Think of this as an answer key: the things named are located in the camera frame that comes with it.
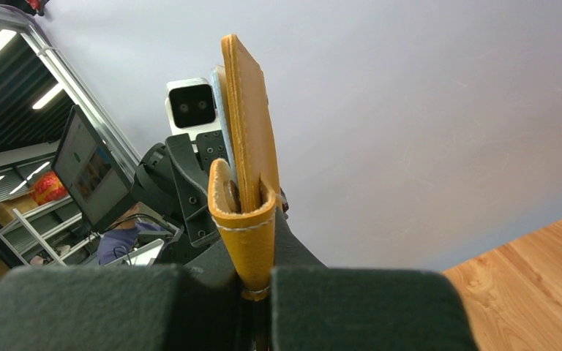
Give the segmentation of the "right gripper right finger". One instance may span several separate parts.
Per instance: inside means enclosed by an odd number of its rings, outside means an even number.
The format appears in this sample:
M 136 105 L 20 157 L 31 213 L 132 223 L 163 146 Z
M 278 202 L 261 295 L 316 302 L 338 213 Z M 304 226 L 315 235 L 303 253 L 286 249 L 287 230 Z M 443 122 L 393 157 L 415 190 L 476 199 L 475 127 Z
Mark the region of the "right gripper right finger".
M 275 225 L 274 350 L 476 350 L 461 297 L 433 271 L 329 268 Z

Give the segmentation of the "computer monitor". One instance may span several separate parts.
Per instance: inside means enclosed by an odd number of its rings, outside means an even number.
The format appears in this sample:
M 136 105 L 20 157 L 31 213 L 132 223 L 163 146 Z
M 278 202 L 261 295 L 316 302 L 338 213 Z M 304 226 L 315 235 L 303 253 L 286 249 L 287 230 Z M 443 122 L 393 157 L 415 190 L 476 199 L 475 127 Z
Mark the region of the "computer monitor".
M 135 204 L 131 181 L 77 105 L 70 110 L 51 168 L 96 233 L 108 230 Z

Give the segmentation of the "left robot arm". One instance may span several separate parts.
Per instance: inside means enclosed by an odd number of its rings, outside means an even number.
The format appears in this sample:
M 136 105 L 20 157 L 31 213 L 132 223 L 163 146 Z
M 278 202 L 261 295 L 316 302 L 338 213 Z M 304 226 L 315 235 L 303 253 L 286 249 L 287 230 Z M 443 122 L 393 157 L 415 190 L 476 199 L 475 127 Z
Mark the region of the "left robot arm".
M 207 200 L 215 159 L 228 160 L 220 130 L 200 133 L 194 141 L 188 134 L 170 136 L 152 146 L 137 166 L 131 194 L 180 229 L 155 263 L 186 264 L 220 240 Z

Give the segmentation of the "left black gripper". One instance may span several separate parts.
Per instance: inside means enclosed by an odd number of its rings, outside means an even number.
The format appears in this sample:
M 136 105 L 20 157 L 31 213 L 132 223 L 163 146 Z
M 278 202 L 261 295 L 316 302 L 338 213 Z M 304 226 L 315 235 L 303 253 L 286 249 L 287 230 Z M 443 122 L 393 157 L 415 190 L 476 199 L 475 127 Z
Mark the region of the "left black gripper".
M 228 158 L 222 132 L 203 132 L 194 140 L 187 133 L 170 136 L 165 147 L 190 243 L 195 248 L 212 245 L 220 234 L 208 209 L 208 182 L 211 163 Z

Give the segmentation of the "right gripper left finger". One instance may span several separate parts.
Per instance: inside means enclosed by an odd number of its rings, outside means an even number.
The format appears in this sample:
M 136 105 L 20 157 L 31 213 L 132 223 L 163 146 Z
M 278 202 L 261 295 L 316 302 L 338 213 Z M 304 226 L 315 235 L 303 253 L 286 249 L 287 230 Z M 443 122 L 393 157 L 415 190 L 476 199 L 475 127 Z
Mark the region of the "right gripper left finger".
M 222 243 L 185 265 L 16 268 L 0 281 L 0 350 L 251 350 Z

